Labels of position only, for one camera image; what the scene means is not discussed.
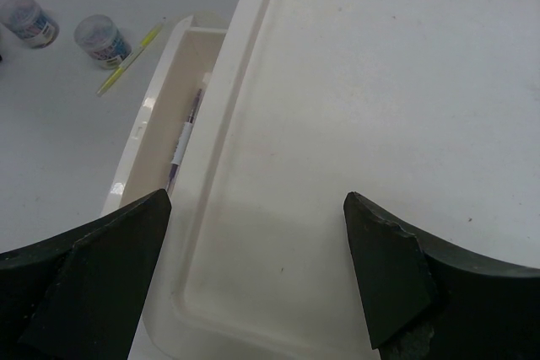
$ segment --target paint jar label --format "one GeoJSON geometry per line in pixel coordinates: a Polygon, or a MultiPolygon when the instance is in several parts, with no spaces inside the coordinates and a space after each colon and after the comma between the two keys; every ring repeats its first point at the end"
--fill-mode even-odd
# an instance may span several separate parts
{"type": "Polygon", "coordinates": [[[24,40],[29,46],[46,46],[54,40],[57,28],[49,21],[46,15],[41,12],[35,22],[23,29],[14,30],[21,40],[24,40]]]}
{"type": "Polygon", "coordinates": [[[89,54],[96,60],[98,65],[104,67],[105,69],[110,69],[120,65],[120,63],[127,58],[131,51],[132,48],[119,34],[109,46],[98,51],[91,51],[89,54]]]}

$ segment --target table surface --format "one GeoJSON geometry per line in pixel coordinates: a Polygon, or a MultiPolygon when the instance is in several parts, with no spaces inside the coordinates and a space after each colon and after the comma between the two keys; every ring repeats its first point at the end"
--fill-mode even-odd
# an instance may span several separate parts
{"type": "MultiPolygon", "coordinates": [[[[238,2],[37,1],[60,26],[53,44],[31,50],[0,29],[0,251],[49,238],[100,215],[166,31],[197,10],[230,20],[238,2]],[[102,98],[95,91],[110,72],[95,67],[73,41],[78,22],[94,13],[110,16],[134,46],[156,23],[169,22],[102,98]]],[[[141,329],[130,359],[163,358],[141,329]]]]}

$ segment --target paint jar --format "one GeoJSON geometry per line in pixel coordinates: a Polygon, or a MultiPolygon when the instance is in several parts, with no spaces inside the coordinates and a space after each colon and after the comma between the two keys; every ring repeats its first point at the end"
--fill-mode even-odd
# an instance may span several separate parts
{"type": "Polygon", "coordinates": [[[48,46],[58,36],[58,24],[35,0],[8,0],[0,8],[0,22],[31,48],[48,46]]]}
{"type": "Polygon", "coordinates": [[[113,69],[131,53],[132,48],[116,25],[103,14],[81,21],[73,33],[75,42],[104,69],[113,69]]]}

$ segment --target yellow pen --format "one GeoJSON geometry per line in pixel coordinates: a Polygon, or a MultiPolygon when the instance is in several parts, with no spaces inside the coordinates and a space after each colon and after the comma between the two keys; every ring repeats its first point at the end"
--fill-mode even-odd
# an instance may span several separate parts
{"type": "Polygon", "coordinates": [[[118,78],[129,68],[129,66],[137,59],[139,55],[141,55],[141,52],[144,51],[144,48],[148,46],[150,42],[159,34],[161,29],[163,28],[163,23],[158,23],[155,25],[148,34],[143,38],[141,41],[141,45],[137,47],[136,50],[134,50],[131,54],[127,56],[126,59],[124,59],[121,64],[118,66],[117,69],[108,77],[107,80],[103,82],[100,89],[98,90],[98,96],[101,96],[105,94],[107,90],[111,88],[111,86],[118,80],[118,78]]]}

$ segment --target paint jar lid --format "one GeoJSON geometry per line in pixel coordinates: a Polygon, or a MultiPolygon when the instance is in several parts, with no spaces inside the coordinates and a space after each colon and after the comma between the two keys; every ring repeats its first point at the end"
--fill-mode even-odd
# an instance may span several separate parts
{"type": "Polygon", "coordinates": [[[0,8],[0,21],[10,30],[21,30],[40,16],[41,7],[35,0],[8,0],[0,8]]]}
{"type": "Polygon", "coordinates": [[[83,50],[96,51],[106,48],[116,38],[118,28],[103,14],[95,14],[81,21],[73,37],[83,50]]]}

